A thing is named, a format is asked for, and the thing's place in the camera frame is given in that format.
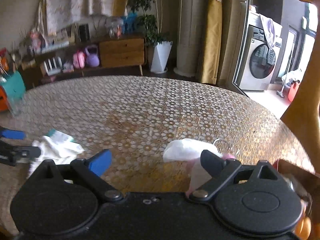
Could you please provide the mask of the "white plush mouse toy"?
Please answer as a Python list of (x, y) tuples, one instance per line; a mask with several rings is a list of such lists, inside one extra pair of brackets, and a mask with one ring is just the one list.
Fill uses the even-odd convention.
[(189, 189), (186, 196), (189, 196), (195, 189), (212, 178), (202, 167), (200, 156), (202, 151), (208, 150), (219, 158), (226, 160), (235, 159), (237, 153), (233, 151), (231, 144), (223, 139), (216, 139), (212, 143), (195, 139), (184, 138), (170, 142), (164, 150), (163, 161), (186, 161), (187, 174), (190, 177)]

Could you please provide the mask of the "patterned gold tablecloth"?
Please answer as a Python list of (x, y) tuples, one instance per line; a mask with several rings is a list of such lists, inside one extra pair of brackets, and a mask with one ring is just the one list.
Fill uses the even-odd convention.
[(1, 124), (21, 128), (33, 141), (54, 128), (71, 135), (85, 156), (110, 148), (103, 178), (123, 191), (181, 190), (185, 163), (163, 163), (167, 144), (192, 138), (231, 146), (241, 161), (284, 159), (313, 171), (306, 152), (270, 111), (240, 94), (188, 81), (100, 76), (60, 81), (26, 92), (16, 117)]

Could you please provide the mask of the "tan giraffe shaped chair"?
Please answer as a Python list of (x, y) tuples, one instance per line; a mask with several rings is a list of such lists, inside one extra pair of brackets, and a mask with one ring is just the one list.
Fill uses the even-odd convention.
[(300, 141), (319, 173), (319, 29), (303, 80), (281, 121)]

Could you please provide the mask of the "pink toy case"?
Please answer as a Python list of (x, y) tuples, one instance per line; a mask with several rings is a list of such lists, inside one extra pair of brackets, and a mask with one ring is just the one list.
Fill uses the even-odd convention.
[(73, 55), (73, 66), (76, 69), (82, 69), (86, 64), (86, 56), (83, 51), (77, 51)]

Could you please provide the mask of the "orange small toy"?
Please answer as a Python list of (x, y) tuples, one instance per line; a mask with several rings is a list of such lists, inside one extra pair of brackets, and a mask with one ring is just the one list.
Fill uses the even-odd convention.
[(307, 240), (311, 233), (311, 219), (303, 215), (295, 227), (295, 235), (302, 240)]

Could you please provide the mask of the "purple kettlebell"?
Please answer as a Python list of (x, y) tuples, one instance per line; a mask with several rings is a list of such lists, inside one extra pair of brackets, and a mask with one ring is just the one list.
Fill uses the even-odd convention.
[(100, 64), (98, 56), (98, 46), (92, 44), (85, 48), (86, 63), (89, 67), (98, 67)]

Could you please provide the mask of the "red bucket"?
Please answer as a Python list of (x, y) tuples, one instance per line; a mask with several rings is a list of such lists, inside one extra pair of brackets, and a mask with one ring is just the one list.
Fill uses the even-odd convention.
[(292, 102), (297, 94), (297, 91), (299, 89), (299, 86), (300, 86), (300, 81), (297, 80), (297, 81), (293, 81), (291, 83), (291, 86), (289, 88), (289, 92), (288, 92), (288, 95), (287, 95), (287, 98), (289, 100), (289, 102)]

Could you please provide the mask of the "wooden drawer cabinet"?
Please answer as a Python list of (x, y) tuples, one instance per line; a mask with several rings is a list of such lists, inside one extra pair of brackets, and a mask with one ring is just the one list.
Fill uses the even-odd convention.
[[(66, 60), (72, 58), (73, 53), (84, 49), (87, 45), (98, 46), (99, 66), (85, 66), (72, 72), (59, 72), (48, 76), (41, 69), (45, 60), (59, 56)], [(105, 75), (143, 75), (143, 66), (146, 64), (145, 38), (142, 34), (123, 35), (119, 38), (101, 37), (87, 43), (76, 43), (56, 51), (35, 57), (35, 65), (20, 70), (20, 74), (27, 89), (47, 83), (77, 79), (81, 77)]]

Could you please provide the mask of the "silver front-load washing machine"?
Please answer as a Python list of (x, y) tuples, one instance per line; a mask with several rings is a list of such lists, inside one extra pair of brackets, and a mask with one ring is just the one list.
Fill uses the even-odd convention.
[(276, 22), (273, 26), (274, 46), (271, 48), (267, 42), (267, 32), (263, 29), (261, 15), (249, 13), (246, 44), (235, 82), (241, 90), (268, 89), (282, 45), (282, 26)]

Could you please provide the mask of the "white angular plant pot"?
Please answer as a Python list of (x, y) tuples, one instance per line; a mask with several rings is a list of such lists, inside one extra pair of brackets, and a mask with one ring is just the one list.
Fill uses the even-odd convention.
[(154, 47), (150, 70), (155, 74), (163, 74), (167, 71), (167, 62), (172, 48), (172, 42), (163, 41)]

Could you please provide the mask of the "yellow curtain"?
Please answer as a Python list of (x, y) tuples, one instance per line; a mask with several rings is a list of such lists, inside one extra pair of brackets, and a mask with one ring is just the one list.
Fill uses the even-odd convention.
[(222, 38), (222, 0), (207, 0), (197, 78), (215, 85), (220, 61)]

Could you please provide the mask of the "white marbled draped cloth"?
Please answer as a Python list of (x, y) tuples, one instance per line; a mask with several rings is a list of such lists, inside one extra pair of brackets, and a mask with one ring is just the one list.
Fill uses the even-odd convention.
[(123, 16), (126, 5), (127, 0), (40, 0), (34, 28), (53, 35), (90, 16)]

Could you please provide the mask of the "purple cloth on washer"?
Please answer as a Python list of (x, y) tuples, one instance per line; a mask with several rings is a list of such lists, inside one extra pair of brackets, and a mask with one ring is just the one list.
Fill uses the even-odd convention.
[(273, 49), (276, 45), (276, 38), (281, 36), (283, 27), (277, 22), (274, 22), (274, 20), (271, 18), (268, 18), (262, 14), (260, 14), (260, 20), (268, 47)]

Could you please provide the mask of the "white tower air conditioner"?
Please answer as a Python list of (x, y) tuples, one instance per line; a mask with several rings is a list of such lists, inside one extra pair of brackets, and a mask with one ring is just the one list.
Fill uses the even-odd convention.
[(194, 77), (202, 44), (206, 0), (180, 0), (177, 40), (177, 64), (174, 72)]

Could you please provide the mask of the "green potted plant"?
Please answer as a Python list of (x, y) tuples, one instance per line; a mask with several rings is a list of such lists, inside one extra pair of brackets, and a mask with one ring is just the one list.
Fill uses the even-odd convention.
[(130, 12), (138, 13), (137, 25), (143, 29), (146, 44), (157, 46), (167, 41), (162, 32), (163, 0), (127, 0)]

